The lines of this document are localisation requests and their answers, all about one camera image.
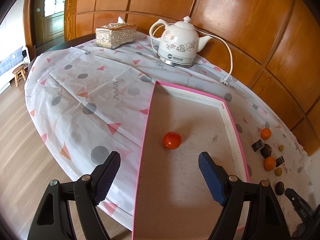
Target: power cord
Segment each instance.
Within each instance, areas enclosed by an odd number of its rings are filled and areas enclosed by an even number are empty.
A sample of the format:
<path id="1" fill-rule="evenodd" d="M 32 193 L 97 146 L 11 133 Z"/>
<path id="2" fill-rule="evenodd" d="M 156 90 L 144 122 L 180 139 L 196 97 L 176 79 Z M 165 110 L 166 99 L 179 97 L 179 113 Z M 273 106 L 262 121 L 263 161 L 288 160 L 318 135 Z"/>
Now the power cord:
<path id="1" fill-rule="evenodd" d="M 156 30 L 153 32 L 153 35 L 155 35 L 155 33 L 157 32 L 157 30 L 159 30 L 162 26 L 164 26 L 164 25 L 161 24 L 158 28 L 156 28 Z M 218 39 L 218 40 L 222 41 L 223 44 L 227 47 L 228 52 L 229 52 L 229 55 L 230 55 L 230 71 L 229 71 L 228 75 L 227 75 L 225 78 L 220 79 L 220 83 L 223 84 L 223 85 L 225 85 L 225 86 L 227 86 L 227 85 L 228 85 L 227 80 L 228 80 L 228 78 L 230 77 L 230 75 L 231 75 L 231 73 L 232 73 L 232 70 L 233 70 L 233 58 L 232 58 L 232 53 L 231 53 L 230 47 L 228 46 L 228 44 L 227 44 L 222 38 L 220 38 L 220 37 L 218 37 L 218 36 L 215 36 L 215 35 L 212 35 L 212 34 L 208 34 L 208 33 L 202 32 L 202 31 L 197 30 L 197 29 L 196 29 L 196 31 L 199 32 L 199 33 L 201 33 L 201 34 L 203 34 L 203 35 L 210 36 L 212 39 Z M 155 47 L 154 47 L 154 45 L 153 45 L 153 39 L 151 39 L 151 46 L 152 46 L 153 50 L 156 51 L 156 49 L 155 49 Z"/>

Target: white tablecloth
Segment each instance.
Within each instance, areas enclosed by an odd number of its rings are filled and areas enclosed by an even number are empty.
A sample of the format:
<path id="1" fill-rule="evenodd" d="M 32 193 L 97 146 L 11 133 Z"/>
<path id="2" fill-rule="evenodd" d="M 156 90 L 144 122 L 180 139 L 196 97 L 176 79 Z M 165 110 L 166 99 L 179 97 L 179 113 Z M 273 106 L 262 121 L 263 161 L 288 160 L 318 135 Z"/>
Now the white tablecloth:
<path id="1" fill-rule="evenodd" d="M 236 123 L 250 180 L 278 181 L 309 199 L 313 185 L 305 170 L 309 157 L 279 117 L 251 90 L 234 77 L 228 86 L 219 83 L 227 75 L 197 56 L 190 69 L 171 67 L 156 59 L 149 36 L 116 50 L 96 46 L 94 40 L 76 48 L 39 56 L 25 85 L 26 104 L 47 148 L 73 180 L 90 174 L 116 150 L 121 167 L 105 201 L 99 207 L 132 229 L 137 173 L 148 104 L 156 80 L 171 82 L 224 98 Z M 263 168 L 263 157 L 251 145 L 268 127 L 266 141 L 275 158 L 283 155 L 283 174 Z M 283 144 L 285 149 L 279 152 Z M 301 223 L 290 201 L 278 196 L 290 232 Z"/>

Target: kettle base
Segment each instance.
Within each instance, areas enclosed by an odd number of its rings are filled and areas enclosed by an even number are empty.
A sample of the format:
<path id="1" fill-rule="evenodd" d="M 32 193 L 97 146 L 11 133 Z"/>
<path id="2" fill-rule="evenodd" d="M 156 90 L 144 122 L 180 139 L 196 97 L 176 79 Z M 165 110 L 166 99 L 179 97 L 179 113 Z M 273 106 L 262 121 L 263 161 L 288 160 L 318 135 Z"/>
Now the kettle base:
<path id="1" fill-rule="evenodd" d="M 172 62 L 168 60 L 167 58 L 161 57 L 158 53 L 156 54 L 156 58 L 162 61 L 163 63 L 166 63 L 167 65 L 173 66 L 173 67 L 184 67 L 184 68 L 191 68 L 193 66 L 193 62 L 191 64 L 179 64 Z"/>

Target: red ball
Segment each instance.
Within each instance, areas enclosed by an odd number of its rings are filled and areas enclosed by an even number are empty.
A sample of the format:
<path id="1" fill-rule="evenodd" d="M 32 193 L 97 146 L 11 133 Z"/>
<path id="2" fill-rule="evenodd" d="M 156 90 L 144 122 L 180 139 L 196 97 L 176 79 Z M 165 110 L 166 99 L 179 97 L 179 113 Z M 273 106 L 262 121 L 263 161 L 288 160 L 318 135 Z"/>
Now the red ball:
<path id="1" fill-rule="evenodd" d="M 181 141 L 181 135 L 177 132 L 169 132 L 163 137 L 163 145 L 170 150 L 177 149 Z"/>

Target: cardboard tray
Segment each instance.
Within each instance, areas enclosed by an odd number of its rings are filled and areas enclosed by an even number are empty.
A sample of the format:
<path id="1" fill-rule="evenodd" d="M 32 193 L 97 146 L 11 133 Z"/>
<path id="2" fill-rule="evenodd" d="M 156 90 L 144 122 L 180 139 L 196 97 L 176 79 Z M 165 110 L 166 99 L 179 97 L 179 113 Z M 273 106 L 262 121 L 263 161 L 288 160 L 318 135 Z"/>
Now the cardboard tray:
<path id="1" fill-rule="evenodd" d="M 166 133 L 182 135 L 168 150 Z M 214 201 L 198 167 L 207 151 L 229 175 L 249 182 L 247 165 L 225 100 L 157 81 L 150 102 L 139 167 L 132 239 L 208 239 L 222 207 Z M 244 205 L 238 230 L 249 205 Z"/>

